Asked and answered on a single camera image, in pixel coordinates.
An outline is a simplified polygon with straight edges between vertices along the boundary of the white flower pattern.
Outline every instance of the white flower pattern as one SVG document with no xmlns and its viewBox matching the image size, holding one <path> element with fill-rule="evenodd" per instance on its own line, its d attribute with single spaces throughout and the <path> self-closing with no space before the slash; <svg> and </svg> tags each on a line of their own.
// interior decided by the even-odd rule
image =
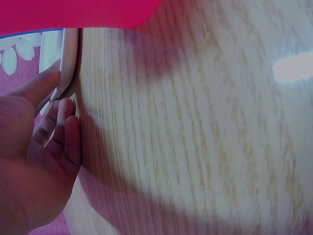
<svg viewBox="0 0 313 235">
<path fill-rule="evenodd" d="M 41 45 L 40 33 L 29 33 L 0 39 L 0 65 L 7 75 L 12 75 L 16 71 L 17 56 L 30 61 L 35 57 L 34 47 Z"/>
</svg>

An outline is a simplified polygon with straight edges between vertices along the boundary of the light wood table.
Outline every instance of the light wood table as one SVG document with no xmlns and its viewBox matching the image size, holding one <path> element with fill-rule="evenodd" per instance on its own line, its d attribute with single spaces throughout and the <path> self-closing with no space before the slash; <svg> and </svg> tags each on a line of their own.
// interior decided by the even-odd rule
<svg viewBox="0 0 313 235">
<path fill-rule="evenodd" d="M 71 234 L 313 233 L 313 80 L 272 69 L 310 50 L 311 0 L 163 0 L 85 29 Z"/>
</svg>

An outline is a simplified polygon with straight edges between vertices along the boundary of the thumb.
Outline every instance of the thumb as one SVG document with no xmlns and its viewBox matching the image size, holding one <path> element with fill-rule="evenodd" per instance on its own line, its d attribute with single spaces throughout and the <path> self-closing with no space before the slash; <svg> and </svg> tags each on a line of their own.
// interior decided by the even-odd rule
<svg viewBox="0 0 313 235">
<path fill-rule="evenodd" d="M 60 78 L 59 64 L 60 60 L 56 61 L 50 68 L 30 79 L 21 88 L 10 94 L 26 99 L 36 108 L 58 85 Z"/>
</svg>

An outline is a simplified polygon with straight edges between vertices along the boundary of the hand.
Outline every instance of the hand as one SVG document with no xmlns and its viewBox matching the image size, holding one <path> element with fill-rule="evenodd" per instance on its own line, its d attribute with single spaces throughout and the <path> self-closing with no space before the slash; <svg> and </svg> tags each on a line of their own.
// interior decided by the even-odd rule
<svg viewBox="0 0 313 235">
<path fill-rule="evenodd" d="M 26 234 L 53 221 L 70 197 L 81 162 L 73 102 L 54 101 L 34 129 L 58 81 L 58 66 L 52 66 L 0 96 L 0 234 Z"/>
</svg>

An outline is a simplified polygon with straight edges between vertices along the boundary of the pink carpet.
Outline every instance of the pink carpet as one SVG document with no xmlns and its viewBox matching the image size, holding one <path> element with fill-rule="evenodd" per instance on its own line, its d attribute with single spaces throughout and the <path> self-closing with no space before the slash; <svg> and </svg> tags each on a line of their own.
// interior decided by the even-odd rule
<svg viewBox="0 0 313 235">
<path fill-rule="evenodd" d="M 40 47 L 36 47 L 35 57 L 31 61 L 26 61 L 17 55 L 17 68 L 15 73 L 8 76 L 2 66 L 0 66 L 0 95 L 20 87 L 27 80 L 38 74 L 39 70 L 39 54 Z M 38 228 L 30 233 L 30 235 L 69 235 L 67 224 L 63 213 L 52 223 Z"/>
</svg>

